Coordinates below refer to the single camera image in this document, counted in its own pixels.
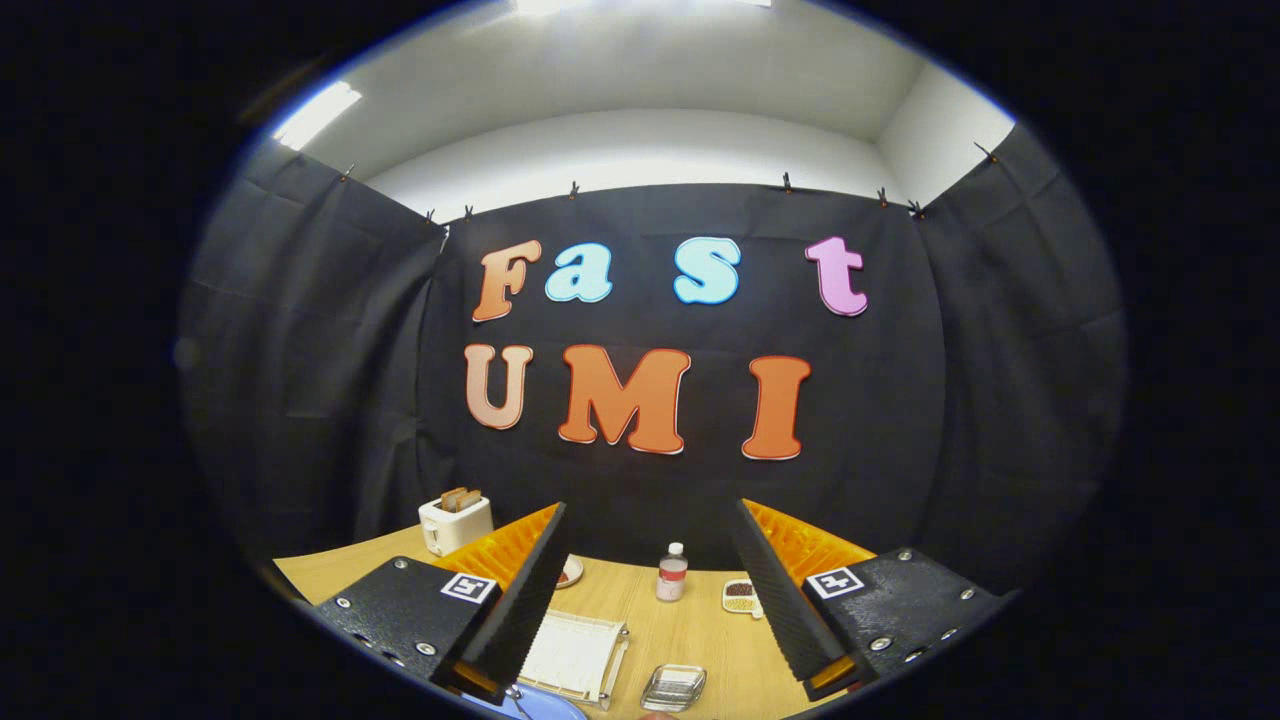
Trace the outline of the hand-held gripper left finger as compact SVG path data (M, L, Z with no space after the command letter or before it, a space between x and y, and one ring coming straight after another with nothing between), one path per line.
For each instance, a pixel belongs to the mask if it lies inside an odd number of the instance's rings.
M315 607L374 660L495 703L513 685L570 555L557 502L421 562L394 556Z

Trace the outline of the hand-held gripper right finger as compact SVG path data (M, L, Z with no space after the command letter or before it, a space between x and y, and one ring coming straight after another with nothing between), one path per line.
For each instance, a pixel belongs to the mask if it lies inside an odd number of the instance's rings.
M1011 603L920 550L873 553L749 498L735 512L735 551L810 701L888 685Z

